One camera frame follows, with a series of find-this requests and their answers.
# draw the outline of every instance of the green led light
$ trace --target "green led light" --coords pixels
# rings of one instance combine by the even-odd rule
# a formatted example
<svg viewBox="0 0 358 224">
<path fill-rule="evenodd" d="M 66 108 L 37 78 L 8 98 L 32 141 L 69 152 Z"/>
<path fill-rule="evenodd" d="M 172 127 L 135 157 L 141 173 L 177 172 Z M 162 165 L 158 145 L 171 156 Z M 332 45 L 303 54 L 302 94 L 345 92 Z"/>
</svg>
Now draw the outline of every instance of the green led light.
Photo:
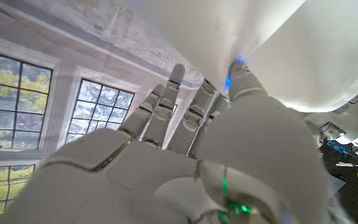
<svg viewBox="0 0 358 224">
<path fill-rule="evenodd" d="M 227 198 L 227 180 L 225 177 L 223 178 L 223 192 L 224 196 Z"/>
<path fill-rule="evenodd" d="M 252 212 L 252 210 L 251 210 L 250 208 L 247 208 L 245 205 L 243 205 L 243 206 L 241 207 L 241 209 L 242 209 L 243 211 L 247 212 L 247 213 L 251 213 L 251 212 Z"/>
</svg>

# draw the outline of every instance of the window frame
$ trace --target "window frame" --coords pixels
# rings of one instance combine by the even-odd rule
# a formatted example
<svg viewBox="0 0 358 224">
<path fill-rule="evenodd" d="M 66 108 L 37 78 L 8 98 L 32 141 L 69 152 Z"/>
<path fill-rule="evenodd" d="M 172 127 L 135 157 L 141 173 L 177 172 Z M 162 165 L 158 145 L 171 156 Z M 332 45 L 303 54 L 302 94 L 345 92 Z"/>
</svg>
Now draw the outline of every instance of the window frame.
<svg viewBox="0 0 358 224">
<path fill-rule="evenodd" d="M 100 88 L 99 94 L 98 94 L 98 98 L 96 99 L 95 102 L 86 101 L 86 100 L 80 100 L 80 99 L 79 99 L 79 97 L 80 97 L 80 91 L 81 91 L 81 86 L 82 86 L 82 84 L 83 84 L 83 81 L 90 82 L 90 83 L 95 83 L 95 84 L 97 84 L 97 85 L 101 85 L 101 88 Z M 103 89 L 104 86 L 105 86 L 105 87 L 108 87 L 108 88 L 112 88 L 112 89 L 118 90 L 117 97 L 116 97 L 116 99 L 114 100 L 114 104 L 113 104 L 113 105 L 106 105 L 106 104 L 103 104 L 103 103 L 98 103 L 99 98 L 100 98 L 100 96 L 101 96 L 102 89 Z M 131 103 L 130 103 L 129 106 L 128 106 L 128 109 L 120 108 L 120 107 L 117 107 L 117 106 L 116 106 L 117 99 L 118 99 L 118 95 L 119 95 L 119 93 L 120 93 L 121 91 L 123 91 L 123 92 L 125 92 L 125 93 L 130 93 L 130 94 L 133 95 L 133 96 L 132 96 L 132 99 L 131 99 Z M 90 79 L 87 79 L 87 78 L 81 78 L 81 80 L 80 80 L 80 86 L 79 86 L 79 88 L 78 88 L 78 93 L 77 93 L 77 97 L 76 97 L 75 104 L 74 104 L 74 109 L 73 109 L 73 112 L 72 112 L 72 114 L 71 114 L 71 119 L 70 119 L 70 122 L 69 122 L 69 125 L 68 125 L 68 126 L 69 126 L 69 130 L 68 130 L 67 133 L 66 133 L 65 142 L 67 142 L 67 137 L 68 137 L 69 134 L 78 134 L 78 133 L 70 133 L 70 125 L 71 125 L 71 123 L 73 122 L 73 118 L 74 118 L 74 113 L 75 113 L 75 108 L 76 108 L 77 102 L 80 101 L 80 102 L 94 103 L 94 104 L 95 104 L 95 107 L 94 107 L 94 110 L 93 110 L 93 112 L 92 112 L 92 115 L 91 115 L 90 119 L 86 119 L 86 118 L 75 118 L 75 119 L 83 119 L 83 120 L 88 120 L 88 121 L 89 121 L 88 128 L 87 128 L 87 130 L 86 130 L 86 134 L 87 134 L 87 133 L 88 133 L 88 130 L 89 130 L 89 128 L 90 128 L 90 125 L 91 125 L 91 121 L 97 121 L 98 123 L 99 123 L 99 121 L 100 121 L 100 120 L 97 120 L 97 119 L 92 119 L 92 118 L 93 118 L 93 115 L 94 115 L 94 112 L 96 111 L 96 107 L 97 107 L 98 105 L 108 106 L 108 107 L 112 108 L 112 110 L 111 110 L 111 112 L 110 112 L 110 115 L 109 115 L 109 118 L 110 118 L 110 116 L 111 116 L 111 114 L 112 114 L 112 111 L 113 111 L 115 108 L 121 109 L 121 110 L 126 110 L 127 113 L 125 114 L 124 119 L 122 120 L 121 123 L 109 121 L 109 118 L 108 118 L 107 121 L 102 121 L 102 122 L 106 122 L 106 125 L 107 125 L 108 123 L 122 124 L 122 123 L 125 121 L 125 119 L 127 118 L 127 116 L 128 116 L 129 109 L 130 109 L 131 106 L 132 106 L 132 103 L 133 103 L 133 101 L 134 101 L 134 98 L 135 98 L 135 93 L 133 93 L 133 92 L 130 92 L 130 91 L 127 91 L 127 90 L 123 90 L 123 89 L 120 89 L 120 88 L 116 88 L 116 87 L 113 87 L 113 86 L 110 86 L 110 85 L 107 85 L 107 84 L 99 83 L 99 82 L 96 82 L 96 81 L 93 81 L 93 80 L 90 80 Z"/>
<path fill-rule="evenodd" d="M 7 208 L 7 203 L 8 201 L 12 201 L 15 200 L 15 198 L 9 199 L 9 192 L 10 192 L 10 188 L 11 188 L 11 179 L 10 179 L 10 174 L 11 174 L 11 167 L 14 166 L 33 166 L 33 173 L 35 172 L 36 168 L 39 167 L 39 161 L 4 161 L 1 162 L 0 161 L 0 167 L 8 167 L 8 177 L 6 180 L 0 180 L 0 182 L 8 182 L 8 190 L 7 190 L 7 195 L 6 195 L 6 199 L 5 200 L 0 200 L 0 202 L 5 202 L 5 206 L 4 206 L 4 212 L 6 212 L 6 208 Z M 12 180 L 19 180 L 19 179 L 29 179 L 30 177 L 24 177 L 24 178 L 18 178 L 18 179 L 12 179 Z"/>
<path fill-rule="evenodd" d="M 135 110 L 134 105 L 139 104 L 138 98 L 140 94 L 138 94 L 138 92 L 141 89 L 141 86 L 121 80 L 119 78 L 115 78 L 113 77 L 113 75 L 114 74 L 108 75 L 105 73 L 97 72 L 79 65 L 76 66 L 73 77 L 73 86 L 70 90 L 70 95 L 68 96 L 67 109 L 64 115 L 56 150 L 59 150 L 62 146 L 66 144 L 67 132 L 70 128 L 71 117 L 75 110 L 76 100 L 80 91 L 81 80 L 83 78 L 91 81 L 96 81 L 106 86 L 133 93 L 134 97 L 132 99 L 130 107 L 128 108 L 127 116 L 132 114 L 132 112 Z"/>
<path fill-rule="evenodd" d="M 16 101 L 15 101 L 15 108 L 14 108 L 14 111 L 11 111 L 11 110 L 4 110 L 4 109 L 0 109 L 1 111 L 7 111 L 7 112 L 11 112 L 11 113 L 14 113 L 14 121 L 13 121 L 13 128 L 12 130 L 8 130 L 8 129 L 1 129 L 0 131 L 12 131 L 12 143 L 11 143 L 11 146 L 10 148 L 0 148 L 1 151 L 11 151 L 11 150 L 15 150 L 15 151 L 21 151 L 21 150 L 36 150 L 38 151 L 41 147 L 41 139 L 42 139 L 42 135 L 43 135 L 43 130 L 44 130 L 44 124 L 45 124 L 45 117 L 47 115 L 47 109 L 48 109 L 48 104 L 49 104 L 49 101 L 50 101 L 50 95 L 51 95 L 51 86 L 52 86 L 52 77 L 53 77 L 53 69 L 51 68 L 48 68 L 48 67 L 43 67 L 43 66 L 40 66 L 40 65 L 36 65 L 34 63 L 31 63 L 31 62 L 28 62 L 26 60 L 21 60 L 19 58 L 14 58 L 14 57 L 10 57 L 8 55 L 4 55 L 4 54 L 0 54 L 0 57 L 4 57 L 4 58 L 8 58 L 10 60 L 13 60 L 13 61 L 16 61 L 16 62 L 19 62 L 19 80 L 18 80 L 18 84 L 17 86 L 9 86 L 9 85 L 5 85 L 5 84 L 1 84 L 0 83 L 0 86 L 4 86 L 4 87 L 8 87 L 8 88 L 14 88 L 17 90 L 17 95 L 16 95 Z M 41 69 L 44 69 L 44 70 L 49 70 L 50 71 L 50 80 L 49 80 L 49 87 L 48 87 L 48 93 L 42 93 L 41 91 L 37 91 L 37 90 L 30 90 L 30 89 L 26 89 L 26 88 L 21 88 L 21 78 L 22 78 L 22 73 L 23 73 L 23 64 L 27 64 L 27 65 L 30 65 L 30 66 L 33 66 L 33 67 L 36 67 L 36 68 L 41 68 Z M 40 93 L 40 94 L 44 94 L 47 96 L 47 101 L 46 101 L 46 104 L 45 104 L 45 109 L 44 109 L 44 113 L 41 114 L 41 113 L 33 113 L 33 112 L 26 112 L 26 111 L 18 111 L 18 105 L 19 105 L 19 95 L 20 95 L 20 91 L 21 90 L 25 90 L 25 91 L 31 91 L 31 92 L 34 92 L 34 93 Z M 24 148 L 14 148 L 14 138 L 15 138 L 15 133 L 16 133 L 16 123 L 17 123 L 17 114 L 18 113 L 25 113 L 25 114 L 36 114 L 36 115 L 42 115 L 42 124 L 41 124 L 41 128 L 40 128 L 40 131 L 25 131 L 25 130 L 19 130 L 19 131 L 23 131 L 23 132 L 30 132 L 30 133 L 39 133 L 39 137 L 38 137 L 38 146 L 36 149 L 24 149 Z"/>
</svg>

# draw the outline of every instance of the ceiling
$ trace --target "ceiling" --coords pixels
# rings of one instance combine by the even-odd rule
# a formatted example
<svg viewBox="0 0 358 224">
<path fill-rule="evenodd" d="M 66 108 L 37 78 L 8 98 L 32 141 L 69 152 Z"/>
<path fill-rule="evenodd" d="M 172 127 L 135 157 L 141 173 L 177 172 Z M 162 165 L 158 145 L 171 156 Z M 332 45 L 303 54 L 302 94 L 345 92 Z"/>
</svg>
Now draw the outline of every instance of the ceiling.
<svg viewBox="0 0 358 224">
<path fill-rule="evenodd" d="M 194 66 L 118 0 L 24 1 L 168 73 L 175 64 L 182 63 L 186 68 L 185 81 L 203 81 Z"/>
</svg>

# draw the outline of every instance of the blue component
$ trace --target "blue component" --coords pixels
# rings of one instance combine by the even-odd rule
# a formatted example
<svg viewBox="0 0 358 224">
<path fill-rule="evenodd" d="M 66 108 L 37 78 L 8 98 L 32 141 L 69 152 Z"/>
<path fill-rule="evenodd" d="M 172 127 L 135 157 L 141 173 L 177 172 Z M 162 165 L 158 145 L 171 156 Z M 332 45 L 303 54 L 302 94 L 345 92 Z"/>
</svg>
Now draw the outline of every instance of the blue component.
<svg viewBox="0 0 358 224">
<path fill-rule="evenodd" d="M 230 79 L 230 75 L 228 74 L 227 78 L 226 78 L 226 84 L 224 84 L 224 89 L 223 90 L 228 90 L 229 86 L 230 86 L 230 83 L 231 83 L 231 79 Z"/>
<path fill-rule="evenodd" d="M 346 147 L 346 146 L 344 146 L 342 144 L 339 144 L 335 140 L 328 141 L 327 145 L 331 146 L 333 149 L 337 150 L 338 152 L 345 153 L 345 154 L 349 153 L 349 148 L 348 147 Z"/>
</svg>

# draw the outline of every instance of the blue led light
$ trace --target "blue led light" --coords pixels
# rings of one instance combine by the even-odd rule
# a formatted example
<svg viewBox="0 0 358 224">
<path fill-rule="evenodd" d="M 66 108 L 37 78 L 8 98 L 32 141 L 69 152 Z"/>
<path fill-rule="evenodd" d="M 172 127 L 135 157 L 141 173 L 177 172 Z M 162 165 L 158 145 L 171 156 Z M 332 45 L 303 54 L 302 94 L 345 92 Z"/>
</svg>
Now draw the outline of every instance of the blue led light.
<svg viewBox="0 0 358 224">
<path fill-rule="evenodd" d="M 231 83 L 231 79 L 230 79 L 230 75 L 228 74 L 226 78 L 226 83 L 224 84 L 224 90 L 229 89 L 230 83 Z"/>
</svg>

